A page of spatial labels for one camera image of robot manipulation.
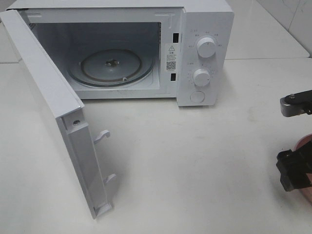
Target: power level knob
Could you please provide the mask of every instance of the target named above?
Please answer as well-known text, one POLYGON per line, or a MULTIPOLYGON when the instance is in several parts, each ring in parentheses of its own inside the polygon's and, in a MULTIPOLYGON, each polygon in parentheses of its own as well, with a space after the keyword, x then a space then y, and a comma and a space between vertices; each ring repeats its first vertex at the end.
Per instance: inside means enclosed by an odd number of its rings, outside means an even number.
POLYGON ((197 52, 202 58, 209 58, 215 54, 216 42, 212 37, 206 36, 197 42, 197 52))
POLYGON ((210 73, 206 69, 198 69, 193 73, 194 84, 199 87, 209 84, 210 78, 210 73))

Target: control panel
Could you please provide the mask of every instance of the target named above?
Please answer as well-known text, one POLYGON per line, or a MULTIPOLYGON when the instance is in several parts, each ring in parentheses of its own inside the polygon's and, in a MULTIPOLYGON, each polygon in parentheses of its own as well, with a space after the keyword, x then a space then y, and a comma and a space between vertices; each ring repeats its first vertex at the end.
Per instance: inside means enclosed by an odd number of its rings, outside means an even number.
POLYGON ((214 105, 234 14, 185 14, 177 102, 179 106, 214 105))

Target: qr code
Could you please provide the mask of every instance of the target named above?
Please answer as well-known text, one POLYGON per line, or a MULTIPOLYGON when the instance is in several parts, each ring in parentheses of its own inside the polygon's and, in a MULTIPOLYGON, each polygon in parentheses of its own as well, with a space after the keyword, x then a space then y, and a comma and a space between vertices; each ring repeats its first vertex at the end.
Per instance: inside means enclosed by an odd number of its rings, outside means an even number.
POLYGON ((167 62, 167 70, 175 70, 176 62, 167 62))

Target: open microwave door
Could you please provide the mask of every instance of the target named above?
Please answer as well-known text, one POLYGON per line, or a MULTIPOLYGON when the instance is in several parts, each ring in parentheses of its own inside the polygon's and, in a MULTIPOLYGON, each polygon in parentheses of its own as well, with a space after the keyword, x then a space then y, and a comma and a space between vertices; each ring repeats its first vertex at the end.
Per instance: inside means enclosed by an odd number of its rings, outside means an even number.
POLYGON ((47 55, 18 11, 0 13, 40 111, 58 128, 73 163, 92 217, 111 209, 94 144, 108 131, 92 139, 83 116, 84 104, 47 55))

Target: white microwave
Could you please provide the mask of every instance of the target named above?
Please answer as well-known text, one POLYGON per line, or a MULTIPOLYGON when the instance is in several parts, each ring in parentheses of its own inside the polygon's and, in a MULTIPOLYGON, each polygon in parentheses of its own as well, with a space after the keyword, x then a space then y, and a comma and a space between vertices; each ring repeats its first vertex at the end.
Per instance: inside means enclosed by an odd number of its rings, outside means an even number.
POLYGON ((234 14, 225 0, 17 0, 0 18, 95 218, 111 209, 94 149, 109 132, 92 139, 81 99, 213 105, 234 14))

